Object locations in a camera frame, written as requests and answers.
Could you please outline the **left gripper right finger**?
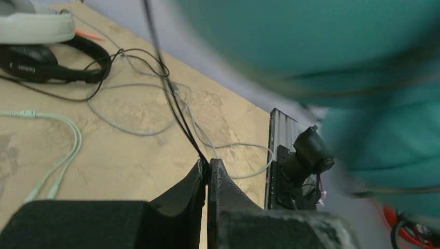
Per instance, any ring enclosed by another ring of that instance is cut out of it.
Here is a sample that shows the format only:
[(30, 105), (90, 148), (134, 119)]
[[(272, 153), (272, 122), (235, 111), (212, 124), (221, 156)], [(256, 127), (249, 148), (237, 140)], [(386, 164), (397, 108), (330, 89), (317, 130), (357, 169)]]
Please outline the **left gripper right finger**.
[(264, 210), (210, 162), (208, 248), (359, 248), (350, 225), (332, 213)]

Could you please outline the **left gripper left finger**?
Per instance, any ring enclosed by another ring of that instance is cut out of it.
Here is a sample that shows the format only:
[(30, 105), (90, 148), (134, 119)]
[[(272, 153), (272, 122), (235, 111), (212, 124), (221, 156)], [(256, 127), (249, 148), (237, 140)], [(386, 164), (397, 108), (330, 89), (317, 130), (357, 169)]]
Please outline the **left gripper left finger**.
[(1, 231), (1, 248), (198, 248), (207, 163), (151, 202), (38, 200)]

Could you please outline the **mint green headphones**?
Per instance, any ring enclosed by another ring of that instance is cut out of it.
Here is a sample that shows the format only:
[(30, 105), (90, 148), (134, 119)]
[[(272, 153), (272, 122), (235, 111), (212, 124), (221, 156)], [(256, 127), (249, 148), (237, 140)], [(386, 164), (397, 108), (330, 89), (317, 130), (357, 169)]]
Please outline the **mint green headphones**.
[(26, 203), (46, 192), (55, 199), (83, 145), (65, 116), (34, 110), (1, 112), (1, 195)]

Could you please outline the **black wired earbuds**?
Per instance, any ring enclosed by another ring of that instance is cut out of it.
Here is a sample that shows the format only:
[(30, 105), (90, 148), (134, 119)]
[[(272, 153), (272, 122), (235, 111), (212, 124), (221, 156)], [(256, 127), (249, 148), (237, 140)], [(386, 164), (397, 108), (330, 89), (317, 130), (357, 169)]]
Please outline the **black wired earbuds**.
[(154, 24), (153, 12), (152, 12), (152, 8), (150, 6), (150, 2), (147, 0), (143, 0), (143, 5), (144, 5), (144, 11), (145, 11), (145, 15), (146, 15), (146, 22), (147, 22), (148, 30), (149, 30), (149, 33), (150, 33), (150, 36), (152, 39), (152, 44), (154, 46), (154, 50), (155, 50), (156, 57), (158, 60), (158, 65), (159, 65), (159, 68), (162, 73), (162, 76), (160, 77), (160, 79), (161, 79), (161, 84), (164, 88), (164, 92), (165, 92), (165, 96), (167, 99), (169, 109), (170, 109), (176, 123), (178, 124), (178, 126), (180, 127), (180, 129), (182, 130), (182, 132), (184, 133), (186, 138), (189, 140), (189, 142), (191, 143), (191, 145), (193, 146), (193, 148), (195, 149), (195, 151), (199, 155), (201, 165), (208, 166), (209, 163), (208, 163), (206, 157), (204, 156), (204, 154), (202, 153), (201, 149), (197, 145), (195, 138), (192, 135), (192, 133), (189, 129), (189, 126), (185, 120), (185, 117), (183, 115), (183, 111), (181, 110), (181, 108), (179, 106), (179, 102), (178, 102), (177, 97), (175, 95), (175, 89), (176, 89), (175, 84), (172, 84), (169, 79), (170, 73), (167, 73), (166, 65), (164, 64), (162, 54), (160, 51), (159, 39), (157, 36), (155, 24)]

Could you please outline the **black headphones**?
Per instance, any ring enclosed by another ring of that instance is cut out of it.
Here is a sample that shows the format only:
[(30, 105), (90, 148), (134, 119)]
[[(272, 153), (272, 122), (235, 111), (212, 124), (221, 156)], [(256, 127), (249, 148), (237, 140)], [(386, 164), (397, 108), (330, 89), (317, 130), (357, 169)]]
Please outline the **black headphones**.
[[(86, 102), (98, 93), (103, 81), (111, 72), (116, 57), (127, 52), (120, 48), (115, 54), (110, 55), (97, 43), (78, 35), (60, 44), (85, 53), (93, 58), (91, 65), (97, 63), (100, 68), (89, 70), (89, 66), (86, 66), (84, 70), (74, 70), (61, 66), (54, 53), (45, 45), (1, 45), (1, 69), (9, 75), (8, 77), (2, 75), (1, 78), (60, 100)], [(69, 99), (24, 84), (25, 81), (47, 84), (50, 80), (59, 80), (61, 85), (84, 81), (98, 86), (85, 99)]]

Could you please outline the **teal cat-ear headphones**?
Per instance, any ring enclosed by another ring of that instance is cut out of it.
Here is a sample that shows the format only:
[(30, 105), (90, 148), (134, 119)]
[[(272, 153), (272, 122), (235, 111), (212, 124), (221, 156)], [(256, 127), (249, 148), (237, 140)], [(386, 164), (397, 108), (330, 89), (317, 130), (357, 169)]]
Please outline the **teal cat-ear headphones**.
[(439, 1), (175, 1), (230, 66), (303, 105), (383, 202), (439, 218)]

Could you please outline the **white grey headphones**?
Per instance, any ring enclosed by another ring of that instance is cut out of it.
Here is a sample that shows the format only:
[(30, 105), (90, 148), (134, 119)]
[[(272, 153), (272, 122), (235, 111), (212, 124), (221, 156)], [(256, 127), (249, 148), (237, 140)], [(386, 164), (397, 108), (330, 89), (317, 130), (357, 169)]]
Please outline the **white grey headphones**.
[(1, 1), (1, 44), (33, 45), (65, 42), (75, 36), (75, 21), (33, 1)]

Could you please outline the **orange pencil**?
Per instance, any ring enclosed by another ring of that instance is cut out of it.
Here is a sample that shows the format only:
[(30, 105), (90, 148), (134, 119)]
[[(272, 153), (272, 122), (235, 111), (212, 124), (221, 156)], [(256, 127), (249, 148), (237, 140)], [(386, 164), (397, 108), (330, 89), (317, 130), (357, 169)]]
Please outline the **orange pencil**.
[(93, 39), (93, 40), (99, 40), (103, 41), (105, 38), (99, 34), (95, 34), (93, 32), (84, 31), (81, 29), (76, 29), (75, 34), (84, 38)]

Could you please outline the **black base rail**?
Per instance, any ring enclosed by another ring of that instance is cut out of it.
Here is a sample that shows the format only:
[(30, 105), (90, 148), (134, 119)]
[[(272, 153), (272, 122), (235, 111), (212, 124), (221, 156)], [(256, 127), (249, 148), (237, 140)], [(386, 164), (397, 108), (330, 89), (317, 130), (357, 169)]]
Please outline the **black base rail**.
[(321, 174), (335, 164), (318, 126), (301, 126), (274, 108), (269, 120), (270, 164), (266, 174), (265, 208), (316, 210), (323, 205)]

